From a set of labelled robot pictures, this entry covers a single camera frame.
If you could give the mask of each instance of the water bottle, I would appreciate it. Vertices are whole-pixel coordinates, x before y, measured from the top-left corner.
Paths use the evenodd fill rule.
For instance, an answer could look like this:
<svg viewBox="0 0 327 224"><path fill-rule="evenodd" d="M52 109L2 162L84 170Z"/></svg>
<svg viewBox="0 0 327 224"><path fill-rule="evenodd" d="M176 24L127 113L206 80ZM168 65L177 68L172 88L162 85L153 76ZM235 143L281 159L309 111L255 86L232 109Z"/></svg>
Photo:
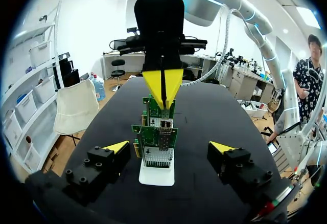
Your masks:
<svg viewBox="0 0 327 224"><path fill-rule="evenodd" d="M98 77L96 74L92 75L91 73L91 81L94 84L94 87L96 88L96 96L97 100L101 101L104 98L106 98L106 92L104 89L104 80L101 77Z"/></svg>

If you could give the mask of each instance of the white box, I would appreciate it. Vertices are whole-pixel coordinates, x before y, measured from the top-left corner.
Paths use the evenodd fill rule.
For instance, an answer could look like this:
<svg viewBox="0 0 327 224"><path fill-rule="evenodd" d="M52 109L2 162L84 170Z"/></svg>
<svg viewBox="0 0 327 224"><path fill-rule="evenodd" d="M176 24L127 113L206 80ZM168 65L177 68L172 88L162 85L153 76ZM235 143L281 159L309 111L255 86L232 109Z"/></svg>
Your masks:
<svg viewBox="0 0 327 224"><path fill-rule="evenodd" d="M237 100L237 101L238 101L239 104L241 105L243 100ZM252 108L253 108L253 109L246 109L246 108L243 108L243 109L246 111L246 113L248 113L248 115L249 115L250 117L252 117L253 114L256 112L256 107L252 105Z"/></svg>
<svg viewBox="0 0 327 224"><path fill-rule="evenodd" d="M17 121L15 110L10 110L6 114L5 121L3 123L4 134L7 137L10 145L14 148L21 136L22 129Z"/></svg>
<svg viewBox="0 0 327 224"><path fill-rule="evenodd" d="M31 143L30 149L24 159L24 163L27 165L27 167L30 168L32 172L35 172L40 164L40 161L41 157L39 153L35 150L33 144Z"/></svg>
<svg viewBox="0 0 327 224"><path fill-rule="evenodd" d="M30 49L30 57L32 67L37 67L48 60L51 55L51 41L44 41L35 47Z"/></svg>
<svg viewBox="0 0 327 224"><path fill-rule="evenodd" d="M255 86L254 90L256 91L256 94L257 95L261 95L261 93L262 93L262 89L261 88L258 88L257 86Z"/></svg>
<svg viewBox="0 0 327 224"><path fill-rule="evenodd" d="M43 77L42 83L34 87L35 95L41 103L55 95L55 86L53 82L53 75Z"/></svg>
<svg viewBox="0 0 327 224"><path fill-rule="evenodd" d="M36 105L32 92L33 90L29 91L29 93L16 105L16 109L25 123L27 123L36 112Z"/></svg>
<svg viewBox="0 0 327 224"><path fill-rule="evenodd" d="M251 101L251 103L255 108L256 105L258 105L259 107L261 106L261 104L264 105L263 109L256 108L256 112L252 115L254 118L262 118L264 114L266 114L266 112L268 111L268 106L265 103L256 102L256 101Z"/></svg>

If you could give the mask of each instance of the black table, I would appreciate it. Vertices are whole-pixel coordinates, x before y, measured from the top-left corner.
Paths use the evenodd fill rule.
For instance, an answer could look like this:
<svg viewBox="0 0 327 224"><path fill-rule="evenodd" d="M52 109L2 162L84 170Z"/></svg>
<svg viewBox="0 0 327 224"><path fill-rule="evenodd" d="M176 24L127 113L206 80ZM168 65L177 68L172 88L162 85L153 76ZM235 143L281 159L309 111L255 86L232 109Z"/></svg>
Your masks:
<svg viewBox="0 0 327 224"><path fill-rule="evenodd" d="M94 146L124 140L133 143L131 124L141 124L146 109L142 97L149 90L143 78L132 78L94 118L71 155L66 169L74 168ZM142 185L141 159L131 144L131 159L114 185L109 184L89 208L124 223L241 223L249 205L229 185L223 185L206 159L209 141L243 147L262 168L278 174L274 160L248 114L219 85L199 83L181 87L176 96L174 127L175 184Z"/></svg>

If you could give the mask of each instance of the white desk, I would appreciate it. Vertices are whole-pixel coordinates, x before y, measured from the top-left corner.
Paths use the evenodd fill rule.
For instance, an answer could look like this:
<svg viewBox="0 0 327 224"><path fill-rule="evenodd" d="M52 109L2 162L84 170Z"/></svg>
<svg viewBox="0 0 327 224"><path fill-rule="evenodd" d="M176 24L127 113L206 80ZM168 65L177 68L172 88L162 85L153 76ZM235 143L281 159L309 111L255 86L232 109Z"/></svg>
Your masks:
<svg viewBox="0 0 327 224"><path fill-rule="evenodd" d="M144 63L144 53L132 53L132 54L124 54L120 56L119 52L111 52L102 55L102 74L104 79L108 79L110 76L107 76L107 73L111 73L114 69L113 66L110 65L111 62L115 59L124 59L126 64L124 66L125 71L127 72L140 72ZM189 66L188 69L192 70L199 77L203 76L207 73L215 64L216 60L213 57L203 55L181 55L181 61L184 61L188 64L197 64L197 66Z"/></svg>

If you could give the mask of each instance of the person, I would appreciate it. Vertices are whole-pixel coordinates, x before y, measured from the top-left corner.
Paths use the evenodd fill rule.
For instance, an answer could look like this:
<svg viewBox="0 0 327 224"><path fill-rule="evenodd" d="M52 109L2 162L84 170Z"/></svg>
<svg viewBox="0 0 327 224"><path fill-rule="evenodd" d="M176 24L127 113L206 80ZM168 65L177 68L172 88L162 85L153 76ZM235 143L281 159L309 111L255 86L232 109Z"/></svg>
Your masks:
<svg viewBox="0 0 327 224"><path fill-rule="evenodd" d="M317 36L310 35L308 45L311 57L306 60L300 60L293 72L302 124L306 124L309 121L311 113L316 107L324 77L319 63L322 55L321 42ZM321 118L322 114L323 110L320 111L319 118ZM274 126L274 132L267 139L267 143L273 141L283 132L285 129L284 121L284 114L282 114Z"/></svg>

